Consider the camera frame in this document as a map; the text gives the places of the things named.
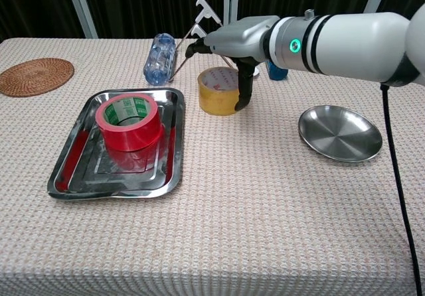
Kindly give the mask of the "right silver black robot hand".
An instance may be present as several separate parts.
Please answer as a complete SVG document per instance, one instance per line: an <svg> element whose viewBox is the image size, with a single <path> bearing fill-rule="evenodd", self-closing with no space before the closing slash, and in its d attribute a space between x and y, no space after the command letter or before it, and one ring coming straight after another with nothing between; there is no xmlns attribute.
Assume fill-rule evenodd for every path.
<svg viewBox="0 0 425 296"><path fill-rule="evenodd" d="M234 110L240 111L250 103L255 67L270 59L268 43L279 21L278 16L268 15L229 23L190 44L185 57L199 53L231 59L238 69L238 101Z"/></svg>

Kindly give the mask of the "yellow transparent tape roll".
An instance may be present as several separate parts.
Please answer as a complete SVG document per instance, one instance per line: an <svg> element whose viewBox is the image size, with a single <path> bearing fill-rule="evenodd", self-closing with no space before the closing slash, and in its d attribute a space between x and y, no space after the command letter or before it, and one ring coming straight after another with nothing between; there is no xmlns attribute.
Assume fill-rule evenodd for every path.
<svg viewBox="0 0 425 296"><path fill-rule="evenodd" d="M211 115L236 113L238 102L238 71L229 67L213 67L198 76L199 106Z"/></svg>

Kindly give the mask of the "red tape roll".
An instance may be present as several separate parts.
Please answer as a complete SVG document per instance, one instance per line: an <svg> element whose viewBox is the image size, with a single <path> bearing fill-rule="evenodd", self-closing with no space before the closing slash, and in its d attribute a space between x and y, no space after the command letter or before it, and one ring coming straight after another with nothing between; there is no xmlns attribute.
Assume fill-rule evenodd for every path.
<svg viewBox="0 0 425 296"><path fill-rule="evenodd" d="M154 99L146 94L120 94L96 110L105 144L117 151L137 151L161 134L162 122Z"/></svg>

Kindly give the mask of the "blue spray bottle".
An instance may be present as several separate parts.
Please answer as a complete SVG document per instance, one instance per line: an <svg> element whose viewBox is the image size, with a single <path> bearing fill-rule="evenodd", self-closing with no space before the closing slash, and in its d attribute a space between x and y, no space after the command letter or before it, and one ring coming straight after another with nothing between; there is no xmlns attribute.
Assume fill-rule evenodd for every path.
<svg viewBox="0 0 425 296"><path fill-rule="evenodd" d="M285 80L288 76L288 69L279 68L271 61L266 62L266 68L271 80L281 81Z"/></svg>

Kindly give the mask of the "clear plastic water bottle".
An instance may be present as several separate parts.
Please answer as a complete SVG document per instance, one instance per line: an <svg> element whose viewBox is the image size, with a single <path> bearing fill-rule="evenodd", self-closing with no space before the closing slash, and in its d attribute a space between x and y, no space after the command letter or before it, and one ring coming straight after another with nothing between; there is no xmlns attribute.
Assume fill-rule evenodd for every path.
<svg viewBox="0 0 425 296"><path fill-rule="evenodd" d="M143 75L152 86L165 85L173 72L175 39L168 33L159 33L153 39L143 67Z"/></svg>

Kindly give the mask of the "round steel plate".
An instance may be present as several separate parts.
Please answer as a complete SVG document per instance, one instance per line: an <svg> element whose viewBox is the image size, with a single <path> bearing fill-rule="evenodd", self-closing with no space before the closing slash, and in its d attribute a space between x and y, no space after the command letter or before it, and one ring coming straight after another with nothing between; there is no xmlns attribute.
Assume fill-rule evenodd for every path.
<svg viewBox="0 0 425 296"><path fill-rule="evenodd" d="M368 161L383 146L383 137L373 122L341 106L305 110L298 119L298 133L312 150L343 163Z"/></svg>

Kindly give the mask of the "rectangular steel tray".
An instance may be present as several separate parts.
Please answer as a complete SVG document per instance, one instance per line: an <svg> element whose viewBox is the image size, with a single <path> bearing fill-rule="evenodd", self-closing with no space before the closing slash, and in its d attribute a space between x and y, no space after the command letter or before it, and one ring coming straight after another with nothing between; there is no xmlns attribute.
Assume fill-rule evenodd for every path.
<svg viewBox="0 0 425 296"><path fill-rule="evenodd" d="M96 110L125 90L104 90L82 108L47 184L48 194L61 200L154 198L171 192L181 180L185 99L174 88L141 89L153 98L164 126L153 151L136 157L109 153L95 120Z"/></svg>

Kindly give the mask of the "beige waffle tablecloth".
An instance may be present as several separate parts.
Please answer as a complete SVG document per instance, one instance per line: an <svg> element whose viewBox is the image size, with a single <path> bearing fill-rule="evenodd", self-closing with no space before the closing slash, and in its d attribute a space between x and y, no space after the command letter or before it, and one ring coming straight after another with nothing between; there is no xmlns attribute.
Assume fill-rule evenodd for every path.
<svg viewBox="0 0 425 296"><path fill-rule="evenodd" d="M185 97L182 177L152 200L64 202L47 182L86 100L145 88L149 40L12 38L0 72L62 58L74 76L32 98L0 96L0 296L416 296L387 146L343 164L298 135L299 116L340 105L384 131L378 84L290 72L255 80L228 117L198 105L197 55L172 86Z"/></svg>

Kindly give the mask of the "round rattan coaster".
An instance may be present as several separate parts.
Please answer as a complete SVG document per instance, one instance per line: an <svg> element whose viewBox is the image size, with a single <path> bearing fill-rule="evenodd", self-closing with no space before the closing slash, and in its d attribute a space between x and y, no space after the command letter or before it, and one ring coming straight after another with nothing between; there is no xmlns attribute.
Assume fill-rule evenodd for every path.
<svg viewBox="0 0 425 296"><path fill-rule="evenodd" d="M38 58L22 62L0 74L0 94L31 97L63 86L74 75L71 62L61 58Z"/></svg>

